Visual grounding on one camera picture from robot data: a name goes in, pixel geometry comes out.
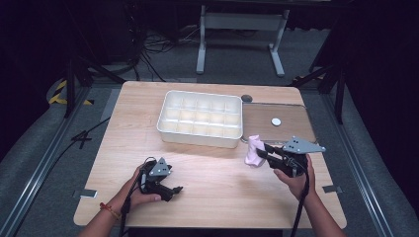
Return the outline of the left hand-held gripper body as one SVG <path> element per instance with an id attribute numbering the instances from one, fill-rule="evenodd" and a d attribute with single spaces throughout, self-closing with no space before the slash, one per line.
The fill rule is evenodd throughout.
<path id="1" fill-rule="evenodd" d="M 171 195 L 172 190 L 161 185 L 170 175 L 171 166 L 164 158 L 148 157 L 139 170 L 139 189 L 143 194 Z"/>

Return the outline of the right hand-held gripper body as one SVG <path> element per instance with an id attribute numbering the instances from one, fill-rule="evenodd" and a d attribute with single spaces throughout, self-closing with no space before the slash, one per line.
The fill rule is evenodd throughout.
<path id="1" fill-rule="evenodd" d="M 325 151 L 324 146 L 294 136 L 279 150 L 286 166 L 284 173 L 291 178 L 301 176 L 307 170 L 306 155 Z"/>

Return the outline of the pink sock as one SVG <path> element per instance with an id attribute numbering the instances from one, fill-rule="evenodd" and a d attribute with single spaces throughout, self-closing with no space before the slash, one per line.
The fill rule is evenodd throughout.
<path id="1" fill-rule="evenodd" d="M 260 139 L 259 135 L 251 135 L 248 137 L 247 144 L 248 150 L 244 163 L 252 168 L 261 167 L 265 160 L 258 155 L 257 151 L 265 150 L 264 142 Z"/>

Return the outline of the person's left hand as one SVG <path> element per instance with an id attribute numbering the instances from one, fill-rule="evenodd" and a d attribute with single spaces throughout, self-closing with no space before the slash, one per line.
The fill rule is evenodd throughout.
<path id="1" fill-rule="evenodd" d="M 113 210 L 121 210 L 126 198 L 130 198 L 130 209 L 135 209 L 139 205 L 149 202 L 161 201 L 161 196 L 157 194 L 145 195 L 136 188 L 136 179 L 139 174 L 137 167 L 132 176 L 123 184 L 117 194 L 109 201 Z"/>

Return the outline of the person's right hand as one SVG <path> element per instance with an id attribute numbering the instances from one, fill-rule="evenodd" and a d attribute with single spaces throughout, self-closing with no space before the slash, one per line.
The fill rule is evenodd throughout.
<path id="1" fill-rule="evenodd" d="M 274 173 L 278 177 L 278 179 L 289 187 L 291 193 L 295 196 L 296 199 L 302 198 L 302 193 L 303 193 L 303 189 L 305 187 L 306 181 L 309 181 L 309 190 L 308 190 L 306 199 L 313 199 L 314 197 L 317 196 L 317 192 L 315 190 L 315 175 L 314 175 L 314 169 L 312 167 L 311 158 L 309 155 L 307 155 L 306 158 L 307 158 L 308 177 L 298 176 L 295 178 L 290 178 L 283 171 L 279 169 L 274 170 Z"/>

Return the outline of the wooden box lid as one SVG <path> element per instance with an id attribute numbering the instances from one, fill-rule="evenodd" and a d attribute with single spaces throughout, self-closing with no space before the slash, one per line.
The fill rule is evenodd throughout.
<path id="1" fill-rule="evenodd" d="M 302 105 L 244 103 L 242 118 L 243 142 L 251 135 L 259 135 L 263 142 L 270 144 L 285 143 L 293 136 L 316 141 L 309 114 Z M 280 119 L 282 124 L 273 126 L 272 118 Z"/>

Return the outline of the black metal stand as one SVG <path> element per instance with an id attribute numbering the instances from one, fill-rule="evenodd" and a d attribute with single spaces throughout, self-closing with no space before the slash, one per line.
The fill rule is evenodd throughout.
<path id="1" fill-rule="evenodd" d="M 345 76 L 340 66 L 329 65 L 321 67 L 305 76 L 297 76 L 290 83 L 290 87 L 298 88 L 322 76 L 317 86 L 320 94 L 330 94 L 335 89 L 334 116 L 339 124 L 343 123 L 342 112 L 345 93 Z"/>
<path id="2" fill-rule="evenodd" d="M 76 56 L 70 59 L 67 63 L 66 68 L 66 83 L 67 83 L 67 94 L 66 94 L 66 112 L 64 117 L 67 119 L 70 117 L 76 106 L 76 89 L 75 81 L 78 80 L 82 87 L 90 87 L 93 84 L 93 78 L 89 68 L 93 68 L 99 74 L 108 77 L 112 81 L 123 84 L 126 80 L 117 76 L 105 67 L 96 64 L 81 56 Z"/>

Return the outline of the white divided storage box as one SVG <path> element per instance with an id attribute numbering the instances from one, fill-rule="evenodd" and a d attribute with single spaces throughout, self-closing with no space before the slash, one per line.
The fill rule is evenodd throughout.
<path id="1" fill-rule="evenodd" d="M 171 90 L 156 125 L 165 142 L 235 148 L 243 135 L 237 96 Z"/>

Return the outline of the grey floor tape strip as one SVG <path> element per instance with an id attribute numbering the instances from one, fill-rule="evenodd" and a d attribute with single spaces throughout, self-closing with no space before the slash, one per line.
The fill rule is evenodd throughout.
<path id="1" fill-rule="evenodd" d="M 108 98 L 107 103 L 105 104 L 105 107 L 104 107 L 104 110 L 102 112 L 100 121 L 104 121 L 105 119 L 108 119 L 112 115 L 120 92 L 121 92 L 120 89 L 112 89 L 111 90 L 111 94 Z"/>

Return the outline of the aluminium floor rail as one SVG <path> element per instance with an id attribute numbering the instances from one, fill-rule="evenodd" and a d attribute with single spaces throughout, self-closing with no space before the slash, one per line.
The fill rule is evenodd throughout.
<path id="1" fill-rule="evenodd" d="M 349 169 L 355 179 L 355 182 L 359 188 L 361 196 L 376 228 L 379 237 L 394 237 L 393 232 L 389 226 L 389 223 L 378 203 L 377 196 L 373 190 L 366 173 L 364 172 L 362 165 L 358 159 L 355 148 L 346 132 L 343 124 L 339 123 L 335 117 L 335 110 L 333 101 L 327 95 L 320 96 L 321 101 L 326 107 L 326 112 L 332 124 L 336 129 L 340 141 L 343 143 L 345 153 L 348 157 Z"/>
<path id="2" fill-rule="evenodd" d="M 81 88 L 69 117 L 66 107 L 51 105 L 12 148 L 0 164 L 0 237 L 15 237 L 37 198 L 42 185 L 59 159 L 63 145 L 70 142 L 68 130 L 89 96 L 91 88 Z"/>

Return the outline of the white metal stand frame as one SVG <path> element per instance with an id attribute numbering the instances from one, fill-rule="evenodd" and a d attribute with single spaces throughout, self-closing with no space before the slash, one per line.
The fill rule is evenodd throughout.
<path id="1" fill-rule="evenodd" d="M 205 5 L 201 6 L 200 14 L 200 45 L 198 50 L 196 72 L 205 72 L 206 62 L 206 30 L 249 30 L 276 32 L 276 39 L 268 45 L 268 50 L 278 77 L 285 76 L 285 70 L 279 55 L 279 46 L 282 41 L 289 10 L 279 15 L 245 14 L 245 13 L 218 13 L 209 12 Z"/>

